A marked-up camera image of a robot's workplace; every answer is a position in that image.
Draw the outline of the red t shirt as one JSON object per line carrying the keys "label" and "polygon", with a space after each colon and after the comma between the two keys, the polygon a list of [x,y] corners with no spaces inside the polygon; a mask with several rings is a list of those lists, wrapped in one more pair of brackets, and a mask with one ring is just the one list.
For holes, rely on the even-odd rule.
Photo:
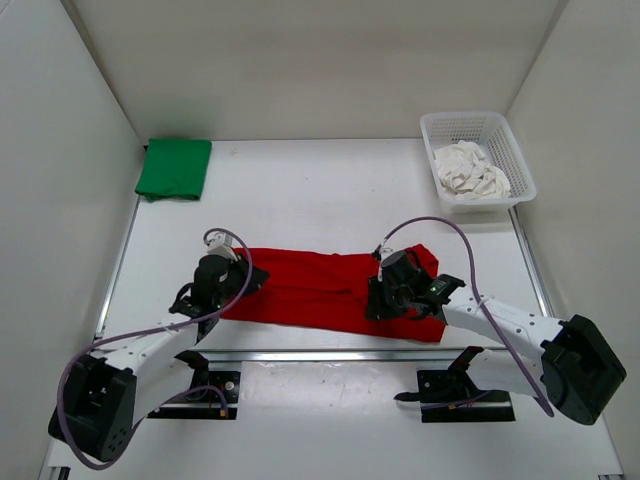
{"label": "red t shirt", "polygon": [[378,264],[366,253],[323,254],[252,248],[254,265],[270,274],[264,286],[228,310],[227,320],[306,327],[438,343],[445,324],[427,317],[369,320],[368,280]]}

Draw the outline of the green t shirt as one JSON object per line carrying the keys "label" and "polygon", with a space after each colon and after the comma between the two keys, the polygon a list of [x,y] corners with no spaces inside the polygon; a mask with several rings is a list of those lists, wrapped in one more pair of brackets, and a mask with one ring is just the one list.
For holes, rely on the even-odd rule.
{"label": "green t shirt", "polygon": [[149,140],[135,193],[148,202],[201,198],[212,142],[200,139]]}

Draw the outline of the white cloth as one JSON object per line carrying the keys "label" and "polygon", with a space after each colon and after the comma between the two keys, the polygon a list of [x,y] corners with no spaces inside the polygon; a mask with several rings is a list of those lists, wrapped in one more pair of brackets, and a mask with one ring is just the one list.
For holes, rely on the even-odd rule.
{"label": "white cloth", "polygon": [[457,200],[508,198],[511,184],[492,165],[475,142],[459,140],[434,151],[436,172],[442,187]]}

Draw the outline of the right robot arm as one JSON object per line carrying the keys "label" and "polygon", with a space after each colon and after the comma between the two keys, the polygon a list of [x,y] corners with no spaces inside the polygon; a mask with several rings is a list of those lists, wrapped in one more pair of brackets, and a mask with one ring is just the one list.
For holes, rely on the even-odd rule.
{"label": "right robot arm", "polygon": [[536,315],[476,293],[456,277],[427,273],[409,249],[379,249],[366,316],[389,323],[437,320],[501,344],[468,346],[420,394],[401,401],[463,405],[494,392],[530,396],[581,425],[594,424],[626,379],[621,361],[590,319]]}

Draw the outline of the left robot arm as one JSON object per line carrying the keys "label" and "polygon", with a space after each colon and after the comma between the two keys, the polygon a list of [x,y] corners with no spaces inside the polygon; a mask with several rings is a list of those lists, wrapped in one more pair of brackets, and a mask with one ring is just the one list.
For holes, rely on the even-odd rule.
{"label": "left robot arm", "polygon": [[219,310],[260,291],[270,275],[248,257],[221,247],[199,260],[168,317],[120,348],[72,361],[49,421],[49,435],[74,445],[102,468],[126,449],[136,427],[163,404],[196,401],[220,390],[195,346],[219,321]]}

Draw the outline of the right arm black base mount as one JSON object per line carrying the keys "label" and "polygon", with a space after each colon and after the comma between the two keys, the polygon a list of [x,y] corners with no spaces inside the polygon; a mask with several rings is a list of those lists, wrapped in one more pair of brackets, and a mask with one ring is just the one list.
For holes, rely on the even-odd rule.
{"label": "right arm black base mount", "polygon": [[510,394],[480,390],[468,375],[471,361],[481,347],[467,347],[445,370],[418,370],[416,392],[401,392],[394,400],[418,403],[422,423],[513,422]]}

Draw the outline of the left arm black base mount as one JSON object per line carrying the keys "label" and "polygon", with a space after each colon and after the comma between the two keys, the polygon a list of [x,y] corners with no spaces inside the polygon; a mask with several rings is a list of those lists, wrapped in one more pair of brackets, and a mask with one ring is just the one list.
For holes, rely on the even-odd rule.
{"label": "left arm black base mount", "polygon": [[185,351],[176,356],[191,373],[188,387],[154,409],[149,419],[236,420],[241,386],[239,367],[214,367],[201,353]]}

